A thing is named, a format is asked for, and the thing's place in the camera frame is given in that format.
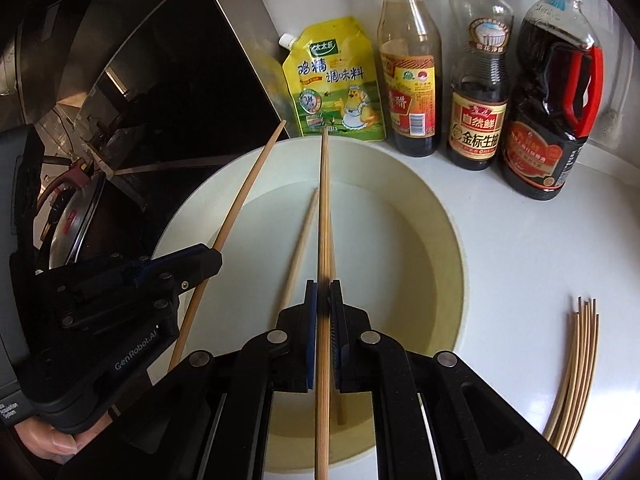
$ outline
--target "bottle label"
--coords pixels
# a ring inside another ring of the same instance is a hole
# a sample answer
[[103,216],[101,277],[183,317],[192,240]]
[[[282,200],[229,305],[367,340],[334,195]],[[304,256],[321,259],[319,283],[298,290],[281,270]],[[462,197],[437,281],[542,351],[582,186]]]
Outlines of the bottle label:
[[522,180],[539,189],[552,191],[564,184],[580,149],[574,150],[561,171],[556,171],[562,157],[562,147],[549,144],[525,123],[513,121],[503,147],[504,160]]
[[382,54],[389,113],[396,134],[436,133],[436,78],[433,56]]
[[493,18],[478,18],[469,25],[472,48],[489,52],[490,54],[504,54],[509,43],[510,30],[503,22]]
[[453,92],[449,145],[472,160],[487,160],[498,149],[507,102],[488,104]]

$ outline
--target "cartoon chicken illustration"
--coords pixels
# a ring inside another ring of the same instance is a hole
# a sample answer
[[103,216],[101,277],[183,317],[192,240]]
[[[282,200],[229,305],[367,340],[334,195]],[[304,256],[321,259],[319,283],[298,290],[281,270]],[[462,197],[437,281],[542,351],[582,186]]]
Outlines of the cartoon chicken illustration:
[[350,85],[347,102],[342,99],[334,103],[340,111],[342,125],[348,130],[361,130],[376,121],[376,114],[369,105],[369,96],[358,85]]

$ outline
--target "bottle cap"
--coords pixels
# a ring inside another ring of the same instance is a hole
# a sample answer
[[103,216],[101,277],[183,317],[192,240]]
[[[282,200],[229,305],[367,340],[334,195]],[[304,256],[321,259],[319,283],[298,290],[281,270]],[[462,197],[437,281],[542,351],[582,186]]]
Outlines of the bottle cap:
[[293,44],[296,42],[298,38],[296,38],[293,34],[287,34],[286,32],[280,37],[278,40],[278,44],[283,46],[287,50],[291,50],[293,48]]

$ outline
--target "metal screw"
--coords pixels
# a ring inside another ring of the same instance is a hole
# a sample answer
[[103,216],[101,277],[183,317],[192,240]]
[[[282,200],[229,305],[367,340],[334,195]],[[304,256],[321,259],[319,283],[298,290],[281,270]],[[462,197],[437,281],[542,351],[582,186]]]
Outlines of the metal screw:
[[451,352],[441,352],[438,354],[438,362],[447,368],[453,368],[458,364],[458,358]]
[[203,352],[202,350],[198,350],[189,356],[189,364],[193,367],[200,367],[208,364],[210,360],[209,354]]
[[380,342],[380,334],[373,332],[373,330],[367,330],[360,334],[360,340],[368,345],[375,345]]
[[284,343],[287,337],[287,333],[283,330],[271,330],[271,332],[267,334],[267,341],[274,345],[279,345],[280,343]]

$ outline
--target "kitchen counter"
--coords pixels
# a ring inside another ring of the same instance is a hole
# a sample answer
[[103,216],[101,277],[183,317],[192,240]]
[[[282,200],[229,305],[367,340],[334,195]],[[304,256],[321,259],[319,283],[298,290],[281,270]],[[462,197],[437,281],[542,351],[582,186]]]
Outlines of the kitchen counter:
[[[378,146],[429,184],[456,228],[467,290],[454,350],[541,432],[564,370],[569,313],[578,296],[597,298],[593,387],[568,459],[584,480],[599,478],[640,419],[640,190],[578,163],[555,199],[537,202],[497,165],[475,173],[440,153],[411,158]],[[331,472],[375,474],[373,453]]]

